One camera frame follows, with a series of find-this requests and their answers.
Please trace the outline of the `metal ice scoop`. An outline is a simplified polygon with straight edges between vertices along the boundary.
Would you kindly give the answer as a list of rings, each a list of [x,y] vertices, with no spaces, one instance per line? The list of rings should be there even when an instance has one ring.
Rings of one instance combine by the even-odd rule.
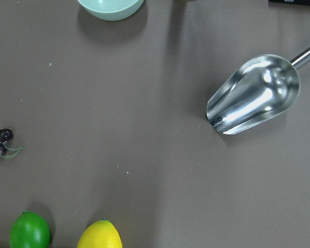
[[[298,69],[308,62],[310,47],[293,60],[274,54],[250,59],[207,102],[208,122],[235,135],[284,113],[299,96]]]

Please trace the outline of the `dark red cherry pair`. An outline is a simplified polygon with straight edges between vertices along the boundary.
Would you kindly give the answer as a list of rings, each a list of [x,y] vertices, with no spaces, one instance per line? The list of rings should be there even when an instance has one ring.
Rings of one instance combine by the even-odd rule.
[[[11,129],[0,129],[0,159],[12,159],[16,157],[24,148],[10,148],[9,142],[13,139]]]

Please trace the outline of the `wooden stand with round base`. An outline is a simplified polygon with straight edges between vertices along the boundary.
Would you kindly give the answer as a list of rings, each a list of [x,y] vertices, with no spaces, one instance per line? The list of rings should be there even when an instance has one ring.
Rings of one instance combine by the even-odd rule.
[[[193,1],[196,1],[196,0],[176,0],[176,1],[180,1],[180,2],[193,2]]]

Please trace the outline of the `black framed tray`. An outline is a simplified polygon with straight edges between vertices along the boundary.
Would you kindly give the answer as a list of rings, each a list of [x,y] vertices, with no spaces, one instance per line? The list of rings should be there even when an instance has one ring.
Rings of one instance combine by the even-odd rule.
[[[269,2],[310,6],[310,0],[269,0]]]

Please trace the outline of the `mint green bowl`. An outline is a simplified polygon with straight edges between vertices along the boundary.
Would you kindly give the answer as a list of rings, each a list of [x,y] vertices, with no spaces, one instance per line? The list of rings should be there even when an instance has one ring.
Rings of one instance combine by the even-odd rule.
[[[106,21],[120,21],[139,10],[144,0],[78,0],[92,16]]]

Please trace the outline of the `yellow lemon near scoop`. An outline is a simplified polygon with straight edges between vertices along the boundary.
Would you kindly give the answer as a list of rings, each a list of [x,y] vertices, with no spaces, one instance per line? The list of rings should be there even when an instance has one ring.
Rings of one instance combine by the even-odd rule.
[[[116,227],[107,219],[91,224],[81,235],[77,248],[115,247],[122,248],[122,240]]]

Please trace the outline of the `green lime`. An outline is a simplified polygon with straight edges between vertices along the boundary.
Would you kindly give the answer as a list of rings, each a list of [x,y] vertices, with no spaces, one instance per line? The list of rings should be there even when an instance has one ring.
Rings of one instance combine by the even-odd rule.
[[[9,235],[9,247],[49,247],[50,228],[40,215],[23,211],[15,220]]]

